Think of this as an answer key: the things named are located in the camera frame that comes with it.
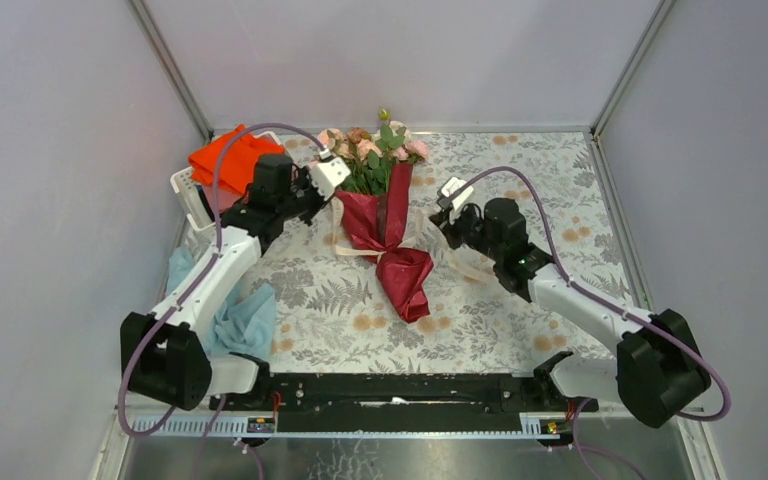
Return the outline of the cream ribbon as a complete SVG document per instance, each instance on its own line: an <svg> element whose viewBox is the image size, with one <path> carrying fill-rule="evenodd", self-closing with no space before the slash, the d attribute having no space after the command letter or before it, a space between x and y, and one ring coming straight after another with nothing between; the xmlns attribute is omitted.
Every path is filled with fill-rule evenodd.
<svg viewBox="0 0 768 480"><path fill-rule="evenodd" d="M341 200L335 199L330 203L332 213L332 244L334 253L343 257L372 257L379 259L383 255L381 249L355 249L348 244L342 244L338 239L338 228L342 225L345 215L345 207ZM465 277L468 282L476 284L488 284L496 281L496 277L484 270L480 270L467 263L464 263L454 253L449 246L444 246L444 236L440 232L433 233L433 224L427 218L432 210L430 208L410 207L408 209L408 229L407 237L402 240L399 247L417 247L427 246L433 250L438 250L438 256L443 260L443 264L449 269Z"/></svg>

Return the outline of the dried brown fake flower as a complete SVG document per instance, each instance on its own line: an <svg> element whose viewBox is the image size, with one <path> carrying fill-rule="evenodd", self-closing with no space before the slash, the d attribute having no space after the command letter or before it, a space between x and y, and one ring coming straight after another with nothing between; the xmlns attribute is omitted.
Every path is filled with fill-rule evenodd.
<svg viewBox="0 0 768 480"><path fill-rule="evenodd" d="M372 134L361 127L350 128L345 135L348 144L360 148L368 143L373 144Z"/></svg>

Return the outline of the peach fake flower stem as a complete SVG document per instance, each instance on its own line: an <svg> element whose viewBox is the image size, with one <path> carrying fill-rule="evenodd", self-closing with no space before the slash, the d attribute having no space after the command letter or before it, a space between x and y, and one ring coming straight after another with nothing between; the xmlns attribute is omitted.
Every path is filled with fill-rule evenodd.
<svg viewBox="0 0 768 480"><path fill-rule="evenodd" d="M383 153L372 140L361 140L356 145L353 170L360 193L378 194L383 185Z"/></svg>

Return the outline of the dark red wrapping paper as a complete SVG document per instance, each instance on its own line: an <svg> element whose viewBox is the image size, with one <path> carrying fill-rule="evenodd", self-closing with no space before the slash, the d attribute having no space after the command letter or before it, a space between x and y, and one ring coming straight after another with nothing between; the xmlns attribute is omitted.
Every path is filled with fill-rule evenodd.
<svg viewBox="0 0 768 480"><path fill-rule="evenodd" d="M380 195L340 191L336 198L345 207L342 228L355 249L381 249L375 274L391 306L407 324L429 315L424 282L434 263L429 253L399 247L408 228L408 208L413 166L393 167L389 190Z"/></svg>

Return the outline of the pink fake flower bunch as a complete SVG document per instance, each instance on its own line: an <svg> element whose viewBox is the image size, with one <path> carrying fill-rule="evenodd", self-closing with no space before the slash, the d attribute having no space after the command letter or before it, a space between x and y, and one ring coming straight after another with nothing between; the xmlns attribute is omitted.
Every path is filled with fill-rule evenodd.
<svg viewBox="0 0 768 480"><path fill-rule="evenodd" d="M417 163L428 159L429 147L421 140L412 140L393 151L393 158L400 163Z"/></svg>

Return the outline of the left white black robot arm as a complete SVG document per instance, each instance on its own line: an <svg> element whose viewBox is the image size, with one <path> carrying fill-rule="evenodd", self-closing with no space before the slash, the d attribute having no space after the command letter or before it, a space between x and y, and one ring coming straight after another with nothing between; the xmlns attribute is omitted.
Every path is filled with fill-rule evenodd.
<svg viewBox="0 0 768 480"><path fill-rule="evenodd" d="M287 155L261 156L244 197L217 215L214 243L194 269L149 313L132 312L122 321L118 402L128 393L185 411L215 396L248 411L270 402L267 361L209 353L214 316L286 221L310 223L348 175L345 162L330 154L303 167Z"/></svg>

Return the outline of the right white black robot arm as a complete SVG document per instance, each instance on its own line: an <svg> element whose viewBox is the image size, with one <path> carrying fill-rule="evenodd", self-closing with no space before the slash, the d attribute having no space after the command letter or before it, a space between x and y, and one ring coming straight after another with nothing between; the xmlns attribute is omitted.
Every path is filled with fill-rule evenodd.
<svg viewBox="0 0 768 480"><path fill-rule="evenodd" d="M683 316L623 308L563 275L560 264L529 239L513 200L495 198L479 208L443 197L438 205L429 219L451 248L489 258L505 290L571 321L609 350L608 359L565 351L536 367L533 396L543 410L557 412L579 398L616 402L658 428L711 387L712 375Z"/></svg>

